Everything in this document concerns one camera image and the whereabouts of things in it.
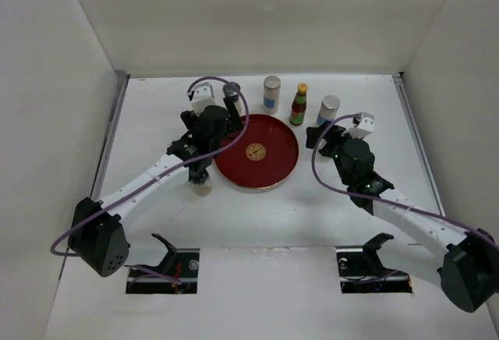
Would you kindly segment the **yellow-cap sauce bottle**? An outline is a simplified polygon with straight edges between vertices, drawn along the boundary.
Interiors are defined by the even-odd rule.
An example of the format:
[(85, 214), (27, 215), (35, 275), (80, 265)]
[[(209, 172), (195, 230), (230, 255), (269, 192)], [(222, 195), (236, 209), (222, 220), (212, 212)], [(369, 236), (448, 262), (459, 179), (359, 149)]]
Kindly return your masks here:
[(306, 83), (298, 84), (289, 116), (289, 122), (294, 126), (301, 126), (304, 122), (307, 91), (308, 85)]

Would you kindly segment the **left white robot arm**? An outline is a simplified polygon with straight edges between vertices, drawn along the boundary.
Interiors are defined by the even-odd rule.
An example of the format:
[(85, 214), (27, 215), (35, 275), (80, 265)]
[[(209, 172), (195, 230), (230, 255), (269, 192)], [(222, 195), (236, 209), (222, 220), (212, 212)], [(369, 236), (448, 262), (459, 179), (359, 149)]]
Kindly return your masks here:
[(171, 243), (156, 235), (167, 251), (155, 250), (148, 262), (139, 264), (131, 256), (135, 249), (126, 238), (126, 229), (150, 205), (185, 183), (207, 190), (208, 167), (243, 136), (250, 121), (248, 116), (241, 117), (227, 98), (222, 106), (209, 104), (200, 113), (184, 111), (180, 118), (186, 133), (171, 142), (148, 170), (100, 200), (86, 197), (76, 205), (68, 246), (102, 278), (114, 274), (127, 261), (133, 268), (158, 277), (172, 273), (175, 257)]

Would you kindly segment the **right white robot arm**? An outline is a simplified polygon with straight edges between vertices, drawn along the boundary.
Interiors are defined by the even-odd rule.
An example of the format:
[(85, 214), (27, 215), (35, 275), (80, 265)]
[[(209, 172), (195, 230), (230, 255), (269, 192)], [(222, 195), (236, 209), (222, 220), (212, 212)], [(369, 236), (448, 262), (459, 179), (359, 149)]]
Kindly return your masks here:
[(371, 274), (400, 270), (441, 288), (459, 309), (475, 312), (498, 292), (498, 245), (482, 229), (425, 211), (374, 171), (374, 154), (364, 140), (373, 132), (370, 116), (354, 115), (350, 128), (324, 122), (306, 130), (306, 147), (331, 158), (343, 194), (368, 214), (416, 241), (397, 243), (380, 233), (363, 245), (363, 268)]

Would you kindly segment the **tall silver-lid spice jar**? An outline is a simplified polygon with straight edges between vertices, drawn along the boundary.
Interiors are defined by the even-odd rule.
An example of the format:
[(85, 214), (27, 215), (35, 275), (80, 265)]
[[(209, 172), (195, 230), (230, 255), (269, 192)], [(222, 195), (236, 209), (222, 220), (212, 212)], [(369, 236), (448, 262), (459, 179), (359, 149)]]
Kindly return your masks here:
[(281, 80), (277, 76), (267, 76), (264, 79), (263, 110), (273, 115), (278, 111)]

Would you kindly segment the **black-lid spice jar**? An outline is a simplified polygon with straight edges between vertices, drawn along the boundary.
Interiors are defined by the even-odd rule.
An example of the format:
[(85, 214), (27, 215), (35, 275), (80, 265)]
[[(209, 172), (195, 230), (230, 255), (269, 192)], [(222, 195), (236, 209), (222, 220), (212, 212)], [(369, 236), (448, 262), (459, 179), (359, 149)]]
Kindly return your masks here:
[(208, 196), (213, 189), (213, 184), (209, 173), (204, 170), (199, 175), (194, 176), (189, 185), (191, 190), (199, 197)]

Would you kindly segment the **chrome-top salt shaker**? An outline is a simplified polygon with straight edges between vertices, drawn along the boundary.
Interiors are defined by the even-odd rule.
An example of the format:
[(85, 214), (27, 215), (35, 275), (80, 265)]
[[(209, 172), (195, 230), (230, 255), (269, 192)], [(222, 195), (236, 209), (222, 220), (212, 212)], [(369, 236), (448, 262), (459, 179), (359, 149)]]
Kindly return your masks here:
[(241, 90), (240, 85), (236, 82), (231, 82), (231, 85), (224, 84), (222, 87), (224, 96), (234, 104), (239, 115), (243, 116), (243, 103), (239, 96), (239, 93), (236, 90)]

